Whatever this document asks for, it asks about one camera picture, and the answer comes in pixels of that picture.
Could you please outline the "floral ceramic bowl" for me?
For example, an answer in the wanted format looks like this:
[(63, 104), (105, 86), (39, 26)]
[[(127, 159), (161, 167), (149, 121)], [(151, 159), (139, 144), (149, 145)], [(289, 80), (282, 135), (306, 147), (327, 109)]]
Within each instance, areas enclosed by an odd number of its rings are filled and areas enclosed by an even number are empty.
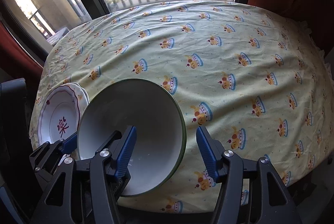
[(115, 131), (133, 134), (117, 157), (117, 175), (128, 169), (123, 197), (160, 187), (179, 167), (186, 148), (186, 126), (179, 105), (162, 86), (144, 79), (124, 79), (104, 88), (88, 104), (78, 129), (81, 160), (91, 159)]

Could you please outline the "yellow patterned tablecloth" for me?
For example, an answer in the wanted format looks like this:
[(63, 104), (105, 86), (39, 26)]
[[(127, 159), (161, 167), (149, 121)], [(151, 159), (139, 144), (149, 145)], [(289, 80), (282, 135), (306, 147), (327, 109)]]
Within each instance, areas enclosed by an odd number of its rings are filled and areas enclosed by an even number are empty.
[(156, 212), (212, 211), (218, 195), (195, 141), (197, 126), (246, 159), (267, 157), (290, 186), (333, 152), (333, 81), (309, 35), (272, 12), (223, 1), (160, 2), (88, 21), (51, 50), (29, 137), (52, 89), (76, 82), (94, 98), (142, 78), (166, 89), (187, 129), (185, 155), (161, 187), (122, 206)]

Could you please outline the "red curtain left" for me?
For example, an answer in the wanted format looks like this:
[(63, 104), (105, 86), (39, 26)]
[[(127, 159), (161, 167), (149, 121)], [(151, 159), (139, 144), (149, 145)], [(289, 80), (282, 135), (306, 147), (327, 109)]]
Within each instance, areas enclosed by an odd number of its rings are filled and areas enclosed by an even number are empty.
[(5, 54), (8, 58), (12, 58), (20, 66), (32, 72), (36, 72), (38, 75), (42, 72), (42, 66), (22, 48), (2, 22), (1, 54)]

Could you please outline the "white outdoor unit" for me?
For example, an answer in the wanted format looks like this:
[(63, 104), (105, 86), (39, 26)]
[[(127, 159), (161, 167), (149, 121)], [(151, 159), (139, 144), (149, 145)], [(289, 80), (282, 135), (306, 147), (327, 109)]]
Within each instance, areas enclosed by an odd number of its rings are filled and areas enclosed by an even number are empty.
[(46, 40), (50, 45), (55, 46), (66, 34), (69, 33), (69, 31), (70, 30), (67, 27), (63, 27)]

